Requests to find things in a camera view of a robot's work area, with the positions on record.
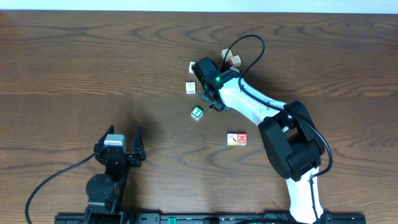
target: cable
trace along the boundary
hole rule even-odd
[[[300,222],[296,222],[296,221],[278,220],[278,219],[271,219],[271,218],[252,218],[249,220],[243,220],[243,221],[237,222],[235,224],[251,224],[251,223],[306,224],[306,223],[300,223]]]
[[[261,51],[260,55],[258,56],[258,58],[255,59],[255,61],[253,61],[253,63],[250,64],[250,65],[248,66],[248,68],[246,68],[246,69],[242,72],[242,74],[239,76],[239,79],[238,79],[239,89],[240,89],[241,91],[243,91],[245,94],[247,94],[248,96],[250,96],[251,98],[257,100],[257,101],[260,102],[260,103],[262,103],[263,105],[266,105],[267,107],[272,108],[272,109],[274,109],[274,110],[280,111],[281,113],[285,113],[286,115],[291,116],[292,118],[295,118],[297,121],[301,122],[302,124],[308,126],[308,127],[321,139],[323,145],[326,147],[326,151],[328,152],[329,164],[328,164],[328,166],[326,167],[326,169],[323,170],[323,171],[321,171],[321,172],[319,172],[319,173],[317,173],[317,174],[312,174],[312,175],[310,176],[309,180],[308,180],[308,181],[310,182],[312,208],[313,208],[313,212],[314,212],[314,214],[315,214],[316,223],[318,223],[318,213],[317,213],[317,210],[316,210],[316,208],[315,208],[315,196],[314,196],[314,193],[313,193],[313,178],[314,178],[314,177],[321,176],[321,175],[323,175],[323,174],[326,174],[326,173],[331,169],[331,166],[332,166],[332,164],[333,164],[333,156],[332,156],[332,153],[331,153],[330,146],[329,146],[329,144],[326,142],[325,138],[321,135],[321,133],[319,133],[319,131],[317,131],[317,130],[315,129],[315,127],[314,127],[312,124],[310,124],[310,122],[307,121],[307,119],[303,118],[303,117],[300,116],[299,114],[295,114],[295,113],[289,112],[289,111],[284,110],[284,109],[282,109],[282,108],[278,108],[278,107],[276,107],[276,106],[273,106],[273,105],[271,105],[269,102],[264,102],[264,101],[262,101],[261,99],[257,98],[256,96],[252,95],[251,93],[249,93],[249,92],[242,86],[241,80],[242,80],[244,74],[246,74],[246,72],[247,72],[255,63],[257,63],[257,61],[260,60],[260,58],[261,58],[262,55],[264,54],[264,51],[265,51],[265,48],[266,48],[266,43],[264,42],[264,39],[263,39],[263,38],[261,38],[261,37],[258,36],[258,35],[249,34],[249,35],[245,35],[245,36],[239,38],[238,40],[236,40],[235,42],[233,42],[233,43],[231,44],[231,46],[229,46],[229,48],[228,48],[228,50],[227,50],[227,52],[226,52],[226,54],[225,54],[225,56],[224,56],[223,65],[224,65],[224,63],[225,63],[226,56],[228,55],[228,52],[231,50],[231,48],[232,48],[237,42],[239,42],[240,40],[245,39],[245,38],[248,38],[248,37],[255,37],[255,38],[258,38],[258,39],[261,41],[261,43],[262,43],[262,51]]]
[[[26,202],[26,206],[25,206],[25,217],[26,217],[26,221],[28,222],[28,224],[32,224],[32,220],[30,220],[29,217],[29,206],[30,203],[33,199],[33,197],[35,196],[35,194],[50,180],[52,180],[54,177],[59,176],[60,174],[63,174],[64,172],[70,171],[73,168],[76,168],[80,165],[82,165],[83,163],[89,161],[92,157],[94,157],[96,154],[92,153],[91,156],[87,157],[86,159],[83,159],[82,161],[76,163],[75,165],[72,165],[66,169],[61,170],[60,172],[57,172],[56,174],[51,175],[49,178],[47,178],[45,181],[43,181],[39,186],[36,187],[36,189],[32,192],[32,194],[30,195],[29,199]]]

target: green die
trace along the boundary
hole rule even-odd
[[[197,121],[203,116],[203,110],[200,109],[199,107],[195,107],[193,111],[191,112],[191,117]]]

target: wooden table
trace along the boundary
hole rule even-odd
[[[148,160],[131,171],[125,204],[164,213],[288,210],[285,180],[259,131],[237,111],[190,117],[201,87],[190,61],[244,34],[267,42],[247,74],[278,100],[299,100],[333,150],[319,179],[323,208],[398,219],[398,16],[179,12],[0,12],[0,222],[25,223],[41,181],[92,153],[110,124],[132,143],[138,125]],[[247,67],[258,40],[234,49]],[[185,82],[197,83],[196,95]],[[244,147],[226,145],[245,131]],[[321,169],[327,165],[322,157]],[[83,212],[92,159],[50,181],[33,199],[34,223]]]

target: wood grain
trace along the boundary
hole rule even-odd
[[[288,210],[285,180],[257,128],[237,111],[205,110],[185,94],[189,61],[220,52],[244,34],[267,50],[246,79],[266,95],[307,106],[335,163],[320,178],[332,212],[368,223],[398,215],[398,16],[177,12],[0,12],[0,222],[25,223],[34,188],[90,155],[110,124],[131,144],[138,125],[148,160],[132,170],[125,204],[182,212]],[[257,40],[234,49],[247,67]],[[245,147],[226,146],[245,131]],[[322,157],[322,168],[327,156]],[[34,198],[34,223],[82,212],[91,160],[49,182]]]

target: white wall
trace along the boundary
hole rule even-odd
[[[0,9],[398,13],[398,0],[0,0]]]

